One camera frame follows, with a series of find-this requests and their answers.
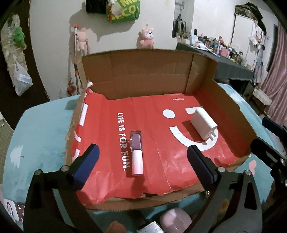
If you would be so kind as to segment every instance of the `pink curtain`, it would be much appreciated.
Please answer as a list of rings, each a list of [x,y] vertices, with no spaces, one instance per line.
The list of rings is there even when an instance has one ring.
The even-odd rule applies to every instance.
[[[280,23],[276,53],[261,89],[272,100],[267,108],[271,119],[287,126],[287,33]]]

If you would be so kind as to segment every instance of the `dark gray tablecloth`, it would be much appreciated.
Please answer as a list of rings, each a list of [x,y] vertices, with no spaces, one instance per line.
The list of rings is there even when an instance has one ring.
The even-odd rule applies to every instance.
[[[177,43],[176,50],[185,50],[194,53],[202,53],[210,57],[211,59],[217,61],[218,66],[214,76],[214,79],[216,80],[225,81],[228,79],[237,79],[242,81],[248,81],[248,80],[250,80],[251,82],[253,81],[254,73],[251,70],[247,69],[244,66],[239,65],[238,63],[232,62],[231,60],[225,57],[221,56],[218,57],[208,51],[192,48],[191,46],[182,43]]]

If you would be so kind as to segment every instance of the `green plush toy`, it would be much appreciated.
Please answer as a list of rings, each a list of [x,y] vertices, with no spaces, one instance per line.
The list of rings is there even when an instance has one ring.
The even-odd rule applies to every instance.
[[[16,28],[14,35],[13,35],[13,39],[19,47],[26,49],[27,45],[25,45],[24,38],[25,38],[25,35],[22,32],[22,28],[20,28],[20,27]]]

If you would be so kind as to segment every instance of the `cardboard box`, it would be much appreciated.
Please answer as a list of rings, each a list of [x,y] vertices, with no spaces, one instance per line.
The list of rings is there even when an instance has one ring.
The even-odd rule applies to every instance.
[[[127,97],[151,96],[183,93],[194,95],[201,88],[216,102],[232,122],[236,131],[244,138],[245,156],[238,158],[228,167],[233,170],[241,165],[250,154],[249,145],[256,138],[251,125],[245,119],[239,106],[213,80],[217,63],[199,54],[174,50],[121,50],[84,56],[78,63],[79,74],[84,86],[87,80],[93,83],[91,90],[103,94],[108,100]],[[81,95],[74,110],[70,130],[67,135],[66,164],[72,163],[71,149],[74,130],[78,124],[84,101]],[[200,103],[213,118],[212,106],[205,101]],[[225,138],[229,143],[236,143],[232,138]],[[162,205],[178,201],[200,192],[200,183],[163,196],[148,195],[138,199],[110,198],[105,203],[85,205],[88,209],[127,210]]]

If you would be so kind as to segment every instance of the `lip gloss tube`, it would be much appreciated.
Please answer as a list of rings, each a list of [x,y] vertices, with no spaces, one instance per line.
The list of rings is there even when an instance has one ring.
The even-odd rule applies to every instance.
[[[141,131],[132,131],[130,139],[130,147],[132,152],[132,168],[133,176],[142,176],[144,174],[143,169],[143,152],[141,143]]]

